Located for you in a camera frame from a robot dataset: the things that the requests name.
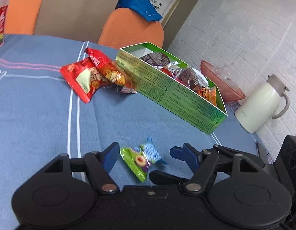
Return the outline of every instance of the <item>thermos handle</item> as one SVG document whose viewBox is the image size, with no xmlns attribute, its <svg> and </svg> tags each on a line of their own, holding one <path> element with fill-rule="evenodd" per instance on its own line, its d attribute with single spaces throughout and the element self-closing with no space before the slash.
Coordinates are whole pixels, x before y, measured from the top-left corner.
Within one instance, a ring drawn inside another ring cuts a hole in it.
<svg viewBox="0 0 296 230">
<path fill-rule="evenodd" d="M 290 107 L 289 97 L 285 93 L 282 93 L 282 96 L 285 98 L 285 101 L 286 101 L 285 107 L 282 109 L 281 112 L 279 112 L 278 114 L 272 116 L 272 119 L 277 119 L 277 118 L 281 117 L 283 114 L 286 113 L 286 111 Z"/>
</svg>

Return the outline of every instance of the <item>cardboard box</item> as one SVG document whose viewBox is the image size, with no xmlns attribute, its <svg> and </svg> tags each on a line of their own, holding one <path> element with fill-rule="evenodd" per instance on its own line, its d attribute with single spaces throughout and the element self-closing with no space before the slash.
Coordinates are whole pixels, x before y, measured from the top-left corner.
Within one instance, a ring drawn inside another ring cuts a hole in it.
<svg viewBox="0 0 296 230">
<path fill-rule="evenodd" d="M 191 89 L 139 59 L 153 52 L 164 53 L 170 61 L 178 61 L 181 68 L 187 67 L 186 63 L 151 43 L 121 48 L 116 56 L 116 62 L 133 80 L 138 92 L 204 133 L 210 134 L 228 116 L 218 88 L 216 88 L 217 108 Z M 215 86 L 212 81 L 209 79 L 208 81 L 209 87 Z"/>
</svg>

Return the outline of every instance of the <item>red label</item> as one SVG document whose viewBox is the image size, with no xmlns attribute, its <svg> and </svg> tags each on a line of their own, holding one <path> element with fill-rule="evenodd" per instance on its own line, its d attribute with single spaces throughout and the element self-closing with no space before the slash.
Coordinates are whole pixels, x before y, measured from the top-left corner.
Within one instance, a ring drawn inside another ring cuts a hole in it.
<svg viewBox="0 0 296 230">
<path fill-rule="evenodd" d="M 7 6 L 0 7 L 0 45 L 4 42 L 4 24 L 6 18 Z"/>
</svg>

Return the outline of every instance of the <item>snack packet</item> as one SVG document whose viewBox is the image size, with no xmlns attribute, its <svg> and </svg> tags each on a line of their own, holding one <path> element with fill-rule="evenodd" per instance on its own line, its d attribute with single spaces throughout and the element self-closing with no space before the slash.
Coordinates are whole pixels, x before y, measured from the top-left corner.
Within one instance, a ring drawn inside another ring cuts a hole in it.
<svg viewBox="0 0 296 230">
<path fill-rule="evenodd" d="M 216 86 L 213 88 L 202 87 L 201 90 L 197 92 L 201 97 L 209 101 L 211 104 L 217 107 L 216 103 Z"/>
<path fill-rule="evenodd" d="M 160 52 L 146 54 L 140 59 L 154 67 L 164 67 L 170 63 L 168 56 Z"/>
<path fill-rule="evenodd" d="M 89 55 L 99 72 L 110 82 L 134 89 L 132 80 L 118 67 L 115 61 L 112 61 L 103 52 L 88 47 L 85 53 Z"/>
<path fill-rule="evenodd" d="M 167 164 L 153 145 L 151 137 L 135 148 L 121 148 L 120 155 L 137 178 L 144 182 L 147 179 L 148 168 L 157 162 Z"/>
<path fill-rule="evenodd" d="M 181 69 L 174 78 L 217 107 L 216 86 L 213 88 L 203 86 L 193 68 Z"/>
<path fill-rule="evenodd" d="M 84 103 L 91 100 L 98 88 L 110 84 L 89 58 L 63 66 L 60 73 Z"/>
</svg>

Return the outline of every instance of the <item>brick wall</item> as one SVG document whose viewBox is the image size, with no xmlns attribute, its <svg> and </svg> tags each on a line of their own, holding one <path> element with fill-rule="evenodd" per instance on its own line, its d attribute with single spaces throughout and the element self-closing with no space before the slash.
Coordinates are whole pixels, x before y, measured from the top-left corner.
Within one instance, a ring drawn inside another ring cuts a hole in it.
<svg viewBox="0 0 296 230">
<path fill-rule="evenodd" d="M 201 59 L 230 65 L 246 96 L 276 74 L 290 88 L 291 106 L 257 133 L 274 158 L 284 137 L 296 134 L 296 0 L 199 0 L 169 52 L 193 66 Z"/>
</svg>

